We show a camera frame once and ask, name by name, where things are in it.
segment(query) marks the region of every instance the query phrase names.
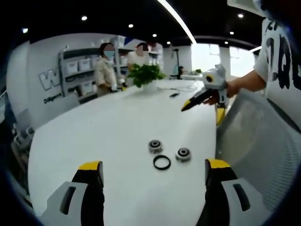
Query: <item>green plant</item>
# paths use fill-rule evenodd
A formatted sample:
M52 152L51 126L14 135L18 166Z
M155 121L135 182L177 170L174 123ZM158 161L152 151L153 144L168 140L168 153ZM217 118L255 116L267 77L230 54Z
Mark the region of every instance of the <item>green plant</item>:
M160 68L157 65L139 66L134 64L134 68L128 75L128 78L133 78L134 85L140 88L142 85L149 84L153 80L165 78L165 75L160 71Z

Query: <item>hand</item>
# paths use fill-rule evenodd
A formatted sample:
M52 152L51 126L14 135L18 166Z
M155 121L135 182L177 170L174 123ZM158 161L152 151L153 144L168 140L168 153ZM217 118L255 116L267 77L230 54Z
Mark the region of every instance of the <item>hand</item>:
M237 85L234 83L234 81L229 81L227 82L227 97L231 98L234 95L236 95L239 91L239 88L237 87ZM209 104L209 105L214 105L216 103L218 103L219 101L219 94L218 91L215 90L214 94L212 97L210 97L209 99L207 99L204 104Z

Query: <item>potted plant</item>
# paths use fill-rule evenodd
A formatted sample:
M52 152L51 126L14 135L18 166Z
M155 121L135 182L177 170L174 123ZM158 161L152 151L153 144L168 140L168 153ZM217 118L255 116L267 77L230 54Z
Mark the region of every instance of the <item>potted plant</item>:
M157 90L155 81L165 78L165 75L157 65L139 66L134 64L134 68L128 75L128 78L133 78L135 86L142 87L146 92L153 92Z

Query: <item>white table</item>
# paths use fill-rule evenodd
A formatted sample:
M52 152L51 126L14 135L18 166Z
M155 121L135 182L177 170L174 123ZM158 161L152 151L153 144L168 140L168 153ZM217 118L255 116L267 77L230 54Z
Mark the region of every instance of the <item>white table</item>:
M193 81L160 81L176 88ZM103 161L106 226L195 226L205 204L205 159L215 156L215 112L199 105L181 112L193 92L160 90L144 94L136 87L81 105L39 128L29 159L29 190L40 216L48 197L78 167ZM166 171L153 167L148 142L163 142L172 161ZM189 148L188 163L175 160Z

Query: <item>gray mesh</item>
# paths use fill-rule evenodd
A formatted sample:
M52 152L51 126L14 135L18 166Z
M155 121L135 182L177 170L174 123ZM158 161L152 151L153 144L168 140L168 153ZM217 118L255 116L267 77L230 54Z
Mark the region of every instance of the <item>gray mesh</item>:
M217 129L216 158L228 162L273 211L301 160L301 134L259 94L241 90Z

